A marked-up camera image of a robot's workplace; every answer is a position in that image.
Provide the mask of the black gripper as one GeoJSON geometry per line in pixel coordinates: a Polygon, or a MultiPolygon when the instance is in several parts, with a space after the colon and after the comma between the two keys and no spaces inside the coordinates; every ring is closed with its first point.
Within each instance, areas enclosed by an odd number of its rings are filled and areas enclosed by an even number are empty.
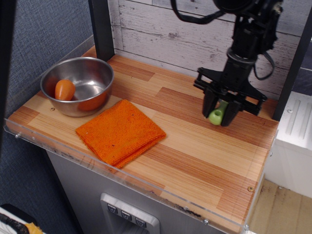
{"type": "Polygon", "coordinates": [[[267,100],[264,94],[249,83],[249,75],[258,55],[243,58],[233,50],[228,50],[227,57],[223,71],[198,68],[198,77],[194,82],[194,86],[204,92],[204,117],[208,117],[215,109],[219,99],[229,103],[221,122],[222,127],[229,126],[239,111],[258,115],[262,103],[267,100]]]}

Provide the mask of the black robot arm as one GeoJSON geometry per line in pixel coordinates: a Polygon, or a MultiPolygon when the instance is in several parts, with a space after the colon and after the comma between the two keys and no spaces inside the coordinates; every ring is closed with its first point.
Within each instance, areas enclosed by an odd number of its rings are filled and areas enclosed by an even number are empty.
{"type": "Polygon", "coordinates": [[[202,113],[213,125],[229,126],[238,112],[258,115],[267,97],[248,78],[256,72],[258,55],[272,67],[267,53],[276,41],[276,27],[282,12],[280,0],[216,0],[224,13],[236,16],[233,43],[227,51],[223,71],[198,69],[194,86],[204,92],[202,113]]]}

